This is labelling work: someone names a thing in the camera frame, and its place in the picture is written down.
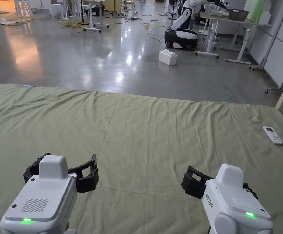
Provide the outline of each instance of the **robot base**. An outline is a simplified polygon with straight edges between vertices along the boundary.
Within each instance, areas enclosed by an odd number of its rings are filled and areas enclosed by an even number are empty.
[[[197,47],[198,35],[188,29],[167,30],[164,34],[167,48],[173,48],[173,44],[179,44],[185,50],[192,50]]]

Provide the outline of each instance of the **air conditioner remote control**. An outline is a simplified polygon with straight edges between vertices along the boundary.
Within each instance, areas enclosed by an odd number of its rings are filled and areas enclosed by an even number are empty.
[[[278,134],[275,132],[275,130],[272,127],[263,127],[267,135],[269,136],[270,140],[275,144],[275,145],[282,145],[283,142],[278,136]]]

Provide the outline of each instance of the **wrinkled fabric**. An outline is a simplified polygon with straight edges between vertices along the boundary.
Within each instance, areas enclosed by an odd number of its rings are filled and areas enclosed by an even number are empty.
[[[97,154],[96,190],[78,194],[69,220],[79,234],[206,234],[202,201],[181,182],[188,165],[215,177],[223,163],[244,171],[283,233],[283,146],[263,126],[283,141],[283,115],[267,106],[0,85],[0,217],[44,153],[69,168]]]

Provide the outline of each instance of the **white box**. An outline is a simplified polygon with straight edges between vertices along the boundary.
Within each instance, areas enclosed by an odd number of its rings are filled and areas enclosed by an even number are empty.
[[[159,61],[167,65],[176,64],[177,55],[169,50],[162,50],[159,54]]]
[[[269,11],[263,11],[258,21],[259,24],[268,24],[271,14]]]

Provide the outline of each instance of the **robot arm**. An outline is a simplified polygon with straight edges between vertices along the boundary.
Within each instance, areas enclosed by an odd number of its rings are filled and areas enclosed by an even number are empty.
[[[90,167],[90,174],[82,170]],[[2,234],[77,234],[68,221],[78,193],[93,191],[98,183],[96,155],[68,169],[66,159],[47,153],[23,174],[25,185],[1,219]]]
[[[224,6],[223,2],[221,0],[186,0],[186,1],[190,1],[190,4],[193,6],[199,5],[199,4],[210,4],[210,3],[214,3],[217,6],[225,9],[228,11],[228,9]]]
[[[210,234],[273,233],[270,215],[243,179],[243,171],[228,164],[220,167],[215,179],[188,167],[181,186],[185,193],[202,198]]]

